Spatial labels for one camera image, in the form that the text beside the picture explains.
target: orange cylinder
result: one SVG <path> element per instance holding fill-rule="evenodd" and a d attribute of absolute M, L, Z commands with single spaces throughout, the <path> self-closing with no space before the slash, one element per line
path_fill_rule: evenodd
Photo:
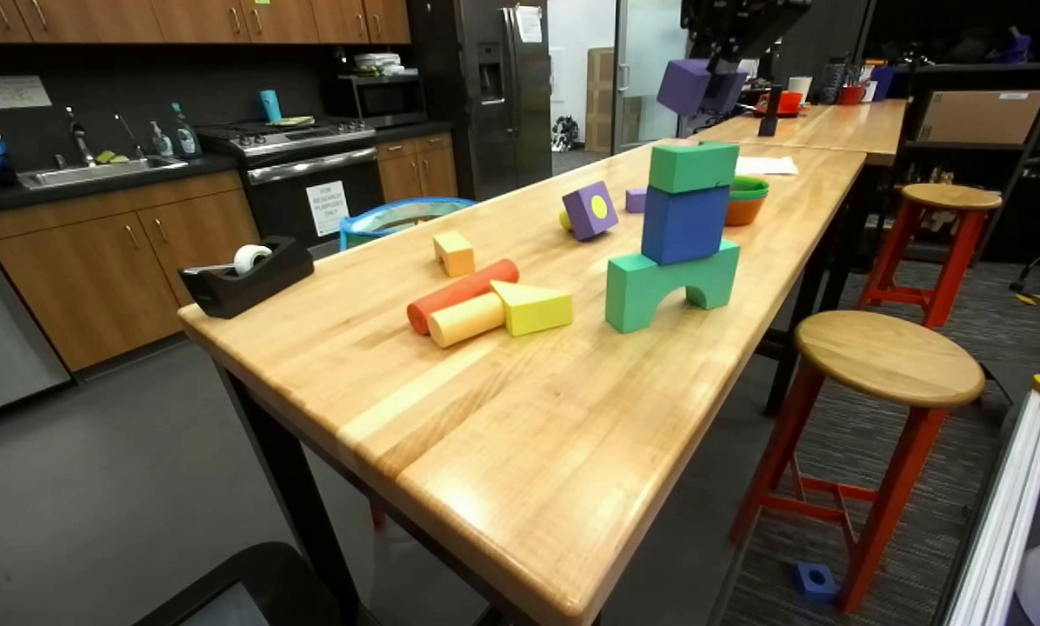
<path fill-rule="evenodd" d="M 489 281 L 518 281 L 518 263 L 512 257 L 504 257 L 504 260 L 481 267 L 476 276 L 467 276 L 431 295 L 412 300 L 405 307 L 405 320 L 409 320 L 412 333 L 426 336 L 426 316 L 433 308 L 476 300 L 476 295 L 489 293 Z"/>

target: foam block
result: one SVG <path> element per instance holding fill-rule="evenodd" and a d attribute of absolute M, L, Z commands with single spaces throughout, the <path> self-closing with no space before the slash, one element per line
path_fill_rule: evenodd
<path fill-rule="evenodd" d="M 671 288 L 690 293 L 690 307 L 717 308 L 730 303 L 730 284 L 736 271 L 736 244 L 724 241 L 713 257 L 690 263 L 652 263 L 642 255 L 627 255 L 610 260 L 610 295 L 606 324 L 618 333 L 633 333 L 652 324 L 657 303 Z"/>
<path fill-rule="evenodd" d="M 512 281 L 489 281 L 489 288 L 506 307 L 506 333 L 516 336 L 575 324 L 575 295 L 564 288 L 535 288 Z"/>
<path fill-rule="evenodd" d="M 481 267 L 476 276 L 467 276 L 431 295 L 412 300 L 405 307 L 405 320 L 409 320 L 412 333 L 426 336 L 426 316 L 433 308 L 454 307 L 462 300 L 476 300 L 476 295 L 489 293 L 489 281 L 518 281 L 518 263 L 504 257 L 504 260 Z"/>
<path fill-rule="evenodd" d="M 504 320 L 506 320 L 506 308 L 504 308 L 499 295 L 483 293 L 476 300 L 433 308 L 426 316 L 426 336 L 437 347 L 453 347 L 453 344 L 462 344 L 470 336 L 504 327 Z"/>
<path fill-rule="evenodd" d="M 444 267 L 447 277 L 476 271 L 476 249 L 454 229 L 433 237 L 433 257 L 437 257 L 437 263 Z"/>
<path fill-rule="evenodd" d="M 732 141 L 652 146 L 650 186 L 662 186 L 668 196 L 730 186 L 732 164 L 736 164 Z"/>
<path fill-rule="evenodd" d="M 700 114 L 707 83 L 707 58 L 671 58 L 663 62 L 657 100 L 678 114 Z"/>
<path fill-rule="evenodd" d="M 730 186 L 691 196 L 648 192 L 642 255 L 680 263 L 719 249 Z"/>
<path fill-rule="evenodd" d="M 833 602 L 839 582 L 823 564 L 797 564 L 797 587 L 808 602 Z"/>
<path fill-rule="evenodd" d="M 593 241 L 618 221 L 610 184 L 603 179 L 564 196 L 564 212 L 577 241 Z"/>
<path fill-rule="evenodd" d="M 648 186 L 627 186 L 627 212 L 648 212 Z"/>

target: wooden cabinet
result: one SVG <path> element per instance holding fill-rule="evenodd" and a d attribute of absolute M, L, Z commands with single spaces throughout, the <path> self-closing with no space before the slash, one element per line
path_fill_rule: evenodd
<path fill-rule="evenodd" d="M 0 41 L 160 41 L 141 0 L 0 0 Z"/>
<path fill-rule="evenodd" d="M 409 41 L 405 0 L 314 0 L 324 41 Z"/>
<path fill-rule="evenodd" d="M 380 178 L 386 200 L 412 196 L 454 196 L 447 132 L 380 141 Z"/>
<path fill-rule="evenodd" d="M 177 333 L 177 267 L 247 241 L 236 172 L 0 212 L 0 263 L 72 372 Z"/>
<path fill-rule="evenodd" d="M 316 41 L 308 0 L 154 0 L 162 41 Z"/>

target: red stool leg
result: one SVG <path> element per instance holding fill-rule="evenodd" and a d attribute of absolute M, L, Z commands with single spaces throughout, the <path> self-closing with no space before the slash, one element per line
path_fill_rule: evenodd
<path fill-rule="evenodd" d="M 853 549 L 853 565 L 845 575 L 839 608 L 855 613 L 877 577 L 877 565 L 895 540 L 896 517 L 906 505 L 916 480 L 945 424 L 949 411 L 906 411 L 906 424 L 896 438 L 895 461 L 881 480 L 877 500 L 868 509 L 860 547 Z"/>
<path fill-rule="evenodd" d="M 823 386 L 823 375 L 812 365 L 803 361 L 799 372 L 797 372 L 792 393 L 789 393 L 781 415 L 775 418 L 773 438 L 770 438 L 770 444 L 760 453 L 760 461 L 753 470 L 753 480 L 750 480 L 750 485 L 748 485 L 748 493 L 736 509 L 736 517 L 730 525 L 730 542 L 748 540 L 750 520 L 760 511 L 760 500 L 781 480 L 822 386 Z"/>
<path fill-rule="evenodd" d="M 891 237 L 877 249 L 877 260 L 872 260 L 868 277 L 861 284 L 860 307 L 877 307 L 883 300 L 883 293 L 895 284 L 895 271 L 896 271 L 896 263 L 905 257 L 905 248 L 906 248 L 917 221 L 920 221 L 920 206 L 905 199 Z"/>
<path fill-rule="evenodd" d="M 984 229 L 986 212 L 959 212 L 959 234 L 949 244 L 949 255 L 941 260 L 933 307 L 926 314 L 926 327 L 941 327 L 949 308 L 955 307 L 965 263 L 978 249 L 982 229 Z"/>

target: upper cabinet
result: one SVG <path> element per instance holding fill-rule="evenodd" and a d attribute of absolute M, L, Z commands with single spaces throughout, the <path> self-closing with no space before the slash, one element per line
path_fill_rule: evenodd
<path fill-rule="evenodd" d="M 405 0 L 314 0 L 324 41 L 409 41 Z"/>
<path fill-rule="evenodd" d="M 138 0 L 0 0 L 0 41 L 160 41 Z"/>
<path fill-rule="evenodd" d="M 308 0 L 154 0 L 162 41 L 316 41 Z"/>

